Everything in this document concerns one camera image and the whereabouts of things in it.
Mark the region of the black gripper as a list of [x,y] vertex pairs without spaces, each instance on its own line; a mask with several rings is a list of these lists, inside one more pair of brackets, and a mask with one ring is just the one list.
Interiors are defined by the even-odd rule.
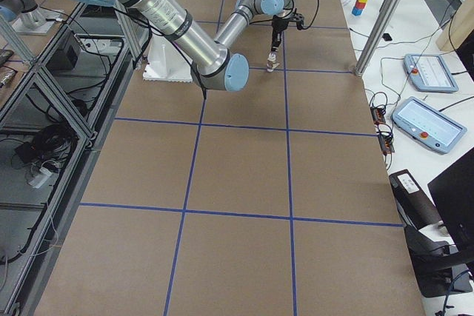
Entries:
[[288,18],[281,18],[273,16],[272,19],[272,41],[270,51],[277,53],[281,45],[281,39],[283,32],[288,28],[290,20]]

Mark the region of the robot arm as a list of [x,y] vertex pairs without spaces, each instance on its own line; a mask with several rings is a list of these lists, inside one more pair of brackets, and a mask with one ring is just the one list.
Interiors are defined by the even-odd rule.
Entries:
[[289,10],[295,0],[239,0],[235,10],[215,38],[193,20],[192,14],[176,0],[76,0],[85,4],[112,7],[120,2],[139,11],[177,50],[190,59],[193,81],[206,90],[242,90],[248,80],[249,64],[230,46],[254,16],[278,14]]

